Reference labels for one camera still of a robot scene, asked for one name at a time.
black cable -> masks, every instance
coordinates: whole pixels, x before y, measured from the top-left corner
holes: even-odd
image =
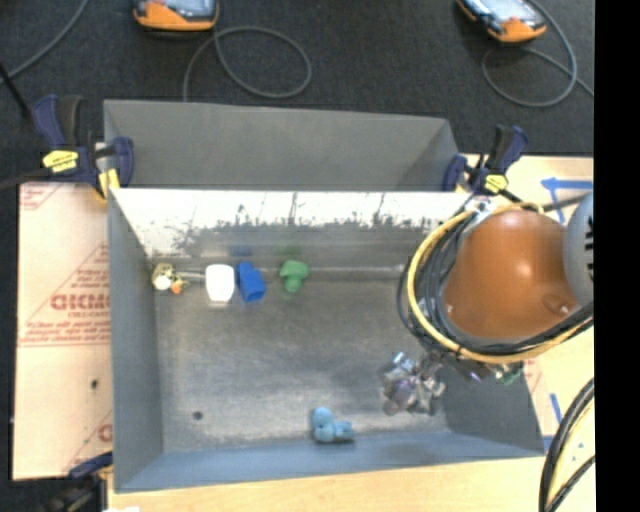
[[[489,58],[490,55],[492,55],[494,53],[495,50],[489,50],[485,55],[484,58],[482,59],[482,74],[484,75],[485,80],[487,81],[487,83],[491,86],[491,88],[500,96],[502,96],[504,99],[515,103],[516,105],[520,105],[523,107],[530,107],[530,108],[544,108],[544,107],[551,107],[554,105],[557,105],[558,103],[560,103],[561,101],[563,101],[567,96],[569,96],[569,94],[571,93],[571,91],[573,90],[573,88],[575,87],[576,84],[580,85],[586,92],[587,94],[589,94],[591,97],[595,97],[595,94],[593,92],[593,90],[591,90],[591,88],[589,88],[589,86],[587,86],[587,84],[585,84],[582,80],[580,80],[578,78],[578,64],[576,62],[576,56],[575,53],[573,52],[573,48],[571,48],[571,44],[569,43],[569,40],[567,39],[567,37],[564,35],[564,32],[562,32],[562,30],[560,29],[560,27],[558,26],[558,24],[556,23],[556,21],[553,19],[553,17],[537,2],[535,2],[534,0],[528,0],[534,7],[536,7],[542,14],[543,16],[547,19],[547,21],[549,22],[549,25],[551,25],[555,31],[557,32],[558,36],[560,37],[560,40],[562,42],[562,45],[564,46],[565,50],[567,51],[567,56],[569,59],[569,67],[566,68],[564,67],[562,64],[560,64],[559,62],[557,62],[556,60],[554,60],[553,58],[551,58],[550,56],[532,49],[532,48],[524,48],[524,47],[519,47],[519,49],[523,52],[535,55],[543,60],[545,60],[546,62],[552,64],[553,66],[555,66],[556,68],[560,69],[561,71],[563,71],[565,74],[567,74],[569,76],[569,83],[567,84],[567,86],[565,87],[565,89],[555,98],[548,100],[548,101],[540,101],[540,102],[532,102],[532,101],[525,101],[525,100],[521,100],[518,99],[514,96],[511,96],[509,94],[507,94],[506,92],[504,92],[502,89],[500,89],[494,82],[493,80],[491,80],[491,77],[489,76],[489,72],[487,70],[487,60]]]
[[[7,87],[9,88],[9,92],[11,92],[11,95],[13,96],[13,98],[16,100],[16,103],[20,107],[20,112],[22,113],[22,117],[28,118],[31,111],[29,110],[29,105],[27,105],[27,100],[24,99],[24,96],[22,96],[18,88],[13,83],[13,80],[9,75],[9,72],[5,69],[4,65],[2,64],[2,61],[0,61],[0,78],[2,78],[2,81],[4,81],[5,84],[7,84]]]
[[[562,487],[558,490],[556,495],[553,497],[549,505],[544,509],[544,512],[555,512],[558,507],[562,504],[564,499],[569,495],[569,492],[573,487],[578,483],[580,478],[587,472],[587,470],[593,466],[596,461],[596,456],[592,455],[586,461],[584,461],[580,467],[576,470],[576,472],[571,475],[569,480],[567,480]]]
[[[215,49],[216,49],[216,54],[218,56],[218,60],[220,61],[220,64],[222,65],[222,68],[227,73],[229,78],[231,78],[231,80],[233,80],[240,87],[242,87],[243,89],[245,89],[246,91],[248,91],[248,92],[250,92],[252,94],[255,94],[256,96],[260,96],[262,98],[271,98],[271,99],[291,98],[293,96],[296,96],[296,95],[300,94],[304,89],[306,89],[306,87],[311,82],[312,67],[311,67],[311,61],[309,60],[309,57],[307,56],[307,54],[304,51],[304,49],[298,43],[296,43],[293,39],[287,37],[286,35],[284,35],[284,34],[282,34],[280,32],[277,32],[275,30],[272,30],[272,29],[254,27],[254,26],[249,26],[249,25],[240,26],[240,27],[231,27],[231,28],[227,28],[225,30],[222,30],[220,32],[214,26],[212,32],[213,32],[213,35],[209,39],[207,39],[202,45],[200,45],[200,47],[196,50],[196,52],[191,57],[191,60],[189,61],[189,65],[187,66],[187,71],[185,72],[184,78],[183,78],[183,81],[182,81],[182,100],[183,101],[189,101],[189,80],[191,79],[191,70],[193,69],[193,66],[194,66],[195,62],[200,57],[200,54],[206,48],[208,48],[211,45],[211,43],[214,43]],[[290,91],[269,92],[269,91],[263,91],[263,90],[258,89],[256,87],[253,87],[253,86],[249,85],[248,83],[246,83],[245,81],[243,81],[231,69],[231,66],[229,66],[229,64],[227,63],[226,59],[224,58],[224,53],[222,51],[222,48],[220,46],[220,40],[223,39],[224,37],[229,36],[229,35],[233,35],[233,34],[243,33],[243,32],[244,33],[254,32],[254,33],[258,33],[258,34],[265,34],[265,35],[274,37],[276,39],[280,39],[280,40],[284,41],[285,43],[287,43],[288,45],[290,45],[291,47],[293,47],[293,49],[298,52],[298,54],[300,55],[300,57],[304,61],[304,65],[305,65],[305,68],[306,68],[306,76],[305,76],[304,80],[302,81],[302,83],[298,87],[295,87],[294,89],[292,89]]]
[[[595,398],[595,378],[591,378],[580,392],[573,399],[567,412],[565,413],[558,431],[553,436],[547,456],[542,468],[542,476],[540,478],[540,489],[538,493],[538,510],[545,512],[546,503],[549,495],[549,487],[553,479],[554,472],[557,469],[557,462],[563,448],[565,447],[567,437],[572,431],[576,421],[585,411],[589,403]]]

blue object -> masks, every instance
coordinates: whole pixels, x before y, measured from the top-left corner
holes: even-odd
[[[336,419],[330,409],[326,407],[317,407],[311,413],[311,424],[314,427],[322,427],[324,425],[331,425]]]
[[[245,302],[255,302],[264,297],[267,286],[264,284],[262,274],[248,261],[243,261],[236,268],[238,276],[238,288]]]
[[[333,424],[333,434],[337,441],[349,441],[353,439],[354,431],[350,421],[336,421]]]
[[[317,407],[311,413],[313,438],[319,443],[351,441],[355,435],[351,422],[336,421],[326,407]]]

